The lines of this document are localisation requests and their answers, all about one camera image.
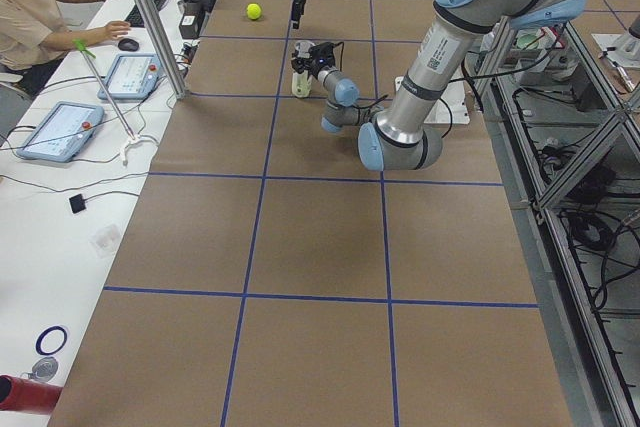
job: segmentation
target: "man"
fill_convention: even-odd
[[[73,41],[86,45],[117,40],[130,30],[128,22],[112,21],[96,29],[71,31],[57,1],[68,3],[105,0],[0,0],[0,62],[23,76],[18,86],[31,96],[44,87]]]

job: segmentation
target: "black box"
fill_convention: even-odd
[[[180,35],[183,39],[197,39],[204,21],[204,9],[200,2],[184,4],[184,14],[180,20]]]

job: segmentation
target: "green clip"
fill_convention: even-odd
[[[87,46],[84,45],[83,41],[81,41],[79,39],[74,39],[73,43],[76,44],[76,49],[78,49],[80,52],[86,52],[87,54],[89,54],[94,59],[96,58],[96,56],[93,55],[93,53],[89,49],[87,49]]]

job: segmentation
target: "red cylinder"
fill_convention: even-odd
[[[0,376],[0,410],[29,414],[50,414],[62,387],[9,375]]]

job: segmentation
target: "ring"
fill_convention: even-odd
[[[51,332],[56,332],[56,331],[62,332],[62,335],[63,335],[62,343],[60,344],[60,347],[58,347],[57,349],[52,350],[51,352],[45,352],[44,350],[42,350],[42,341]],[[55,354],[57,352],[60,352],[62,350],[62,348],[65,346],[65,344],[67,343],[67,339],[68,338],[69,338],[69,334],[67,333],[67,331],[66,331],[66,329],[64,327],[62,327],[60,325],[54,325],[53,327],[49,327],[48,329],[46,329],[44,332],[42,332],[38,336],[38,340],[36,340],[36,352],[38,352],[40,355],[53,355],[53,354]]]

